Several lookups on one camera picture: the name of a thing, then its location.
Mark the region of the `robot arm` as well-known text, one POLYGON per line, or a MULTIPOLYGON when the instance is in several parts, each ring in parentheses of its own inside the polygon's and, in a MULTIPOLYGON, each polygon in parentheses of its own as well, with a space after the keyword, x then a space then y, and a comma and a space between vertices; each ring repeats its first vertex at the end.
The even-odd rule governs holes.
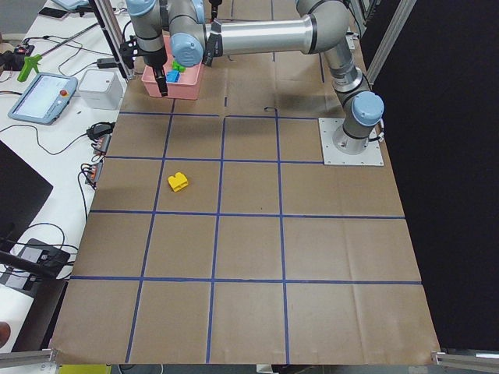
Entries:
POLYGON ((371 132, 381 122, 384 102, 370 91, 354 62, 346 40, 349 14, 340 1, 297 1, 299 19, 207 23, 202 1, 128 1, 135 31, 119 47, 128 68, 139 55, 153 70, 160 95, 167 96, 164 66, 168 56, 184 67, 209 66, 224 55, 281 51, 322 54, 332 86, 345 112, 333 143, 342 153, 357 155, 373 141, 371 132))
POLYGON ((222 0, 209 0, 211 4, 211 22, 213 22, 218 17, 218 8, 222 3, 222 0))

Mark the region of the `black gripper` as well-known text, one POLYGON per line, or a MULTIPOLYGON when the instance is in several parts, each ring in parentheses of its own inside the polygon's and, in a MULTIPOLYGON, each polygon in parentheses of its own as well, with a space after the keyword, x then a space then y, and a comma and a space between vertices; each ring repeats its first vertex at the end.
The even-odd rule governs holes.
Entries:
POLYGON ((145 64, 152 68, 154 80, 161 96, 168 96, 168 85, 164 71, 165 44, 163 42, 159 42, 158 38, 144 40, 136 36, 130 36, 127 41, 120 44, 119 53, 129 69, 134 68, 133 58, 141 56, 145 64))

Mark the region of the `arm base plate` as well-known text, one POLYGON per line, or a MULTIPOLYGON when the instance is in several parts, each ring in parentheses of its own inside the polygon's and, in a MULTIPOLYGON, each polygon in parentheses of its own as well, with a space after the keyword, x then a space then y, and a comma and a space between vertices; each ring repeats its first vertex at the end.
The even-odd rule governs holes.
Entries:
POLYGON ((318 118, 324 165, 339 167, 383 167, 378 140, 353 139, 343 129, 343 118, 318 118))

